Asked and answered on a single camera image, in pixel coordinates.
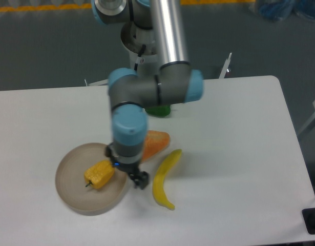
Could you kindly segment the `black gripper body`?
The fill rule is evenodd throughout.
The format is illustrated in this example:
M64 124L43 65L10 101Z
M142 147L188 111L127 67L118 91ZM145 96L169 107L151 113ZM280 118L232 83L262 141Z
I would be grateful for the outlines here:
M107 145L105 149L105 156L110 160L113 167L118 170L128 173L129 175L137 175L140 172L140 159L137 156L124 157L117 155L113 144Z

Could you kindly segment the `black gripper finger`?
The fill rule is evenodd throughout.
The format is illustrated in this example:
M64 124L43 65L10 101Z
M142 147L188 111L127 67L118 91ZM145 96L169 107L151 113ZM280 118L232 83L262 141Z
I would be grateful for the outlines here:
M135 188L140 188L141 190L144 190L149 184L149 174L145 171L130 173L129 178L135 184Z

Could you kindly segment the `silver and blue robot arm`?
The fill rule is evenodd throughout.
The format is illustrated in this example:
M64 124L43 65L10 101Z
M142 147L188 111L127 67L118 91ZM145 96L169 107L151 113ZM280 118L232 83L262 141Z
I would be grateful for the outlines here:
M197 101L203 94L203 76L190 66L179 1L92 1L101 23L134 24L152 31L158 73L139 76L137 70L119 68L108 77L112 142L106 157L128 174L136 187L149 184L139 169L148 131L146 108Z

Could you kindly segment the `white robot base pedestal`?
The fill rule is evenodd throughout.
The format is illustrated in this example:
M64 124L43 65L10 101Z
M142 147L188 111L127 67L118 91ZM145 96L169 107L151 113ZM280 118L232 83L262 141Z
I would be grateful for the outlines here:
M120 38L129 54L131 69L134 69L139 76L158 73L156 40L152 29L141 29L134 22L128 22L123 25Z

